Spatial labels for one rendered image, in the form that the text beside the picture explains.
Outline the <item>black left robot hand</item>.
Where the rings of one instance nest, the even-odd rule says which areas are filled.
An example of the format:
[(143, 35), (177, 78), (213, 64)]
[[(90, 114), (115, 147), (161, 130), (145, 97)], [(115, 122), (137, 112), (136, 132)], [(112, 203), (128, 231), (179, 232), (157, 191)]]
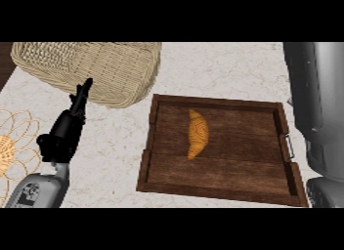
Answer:
[(68, 163), (75, 154), (85, 124), (85, 99), (90, 85), (90, 78), (83, 85), (77, 85), (77, 93), (69, 95), (69, 108), (60, 112), (48, 133), (41, 134), (35, 139), (43, 162)]

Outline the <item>brown wooden tray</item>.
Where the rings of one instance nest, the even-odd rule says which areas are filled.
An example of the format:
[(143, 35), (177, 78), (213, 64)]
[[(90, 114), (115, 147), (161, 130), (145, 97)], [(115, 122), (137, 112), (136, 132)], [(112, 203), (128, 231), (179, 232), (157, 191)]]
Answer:
[[(192, 110), (208, 139), (189, 159)], [(154, 95), (136, 190), (305, 207), (287, 136), (279, 103)]]

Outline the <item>woven flower-shaped placemat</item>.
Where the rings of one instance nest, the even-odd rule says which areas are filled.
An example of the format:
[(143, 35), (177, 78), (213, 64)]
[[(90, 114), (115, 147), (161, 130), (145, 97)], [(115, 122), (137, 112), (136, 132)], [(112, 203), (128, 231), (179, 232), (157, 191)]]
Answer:
[(17, 182), (37, 172), (37, 132), (38, 121), (26, 110), (0, 109), (0, 204), (4, 204)]

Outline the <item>pale wicker basket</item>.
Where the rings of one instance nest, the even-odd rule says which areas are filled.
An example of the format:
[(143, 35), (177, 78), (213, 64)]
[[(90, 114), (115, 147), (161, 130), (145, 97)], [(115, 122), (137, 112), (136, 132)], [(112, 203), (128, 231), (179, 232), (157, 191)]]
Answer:
[(125, 108), (149, 93), (160, 52), (160, 42), (14, 42), (10, 58), (23, 72), (69, 94), (90, 78), (87, 99)]

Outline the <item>orange croissant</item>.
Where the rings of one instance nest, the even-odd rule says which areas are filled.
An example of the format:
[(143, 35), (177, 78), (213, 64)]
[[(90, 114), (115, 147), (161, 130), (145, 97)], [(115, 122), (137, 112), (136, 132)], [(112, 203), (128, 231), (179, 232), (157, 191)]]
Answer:
[(201, 153), (208, 139), (208, 129), (204, 117), (197, 111), (189, 110), (189, 127), (188, 127), (188, 159), (192, 160)]

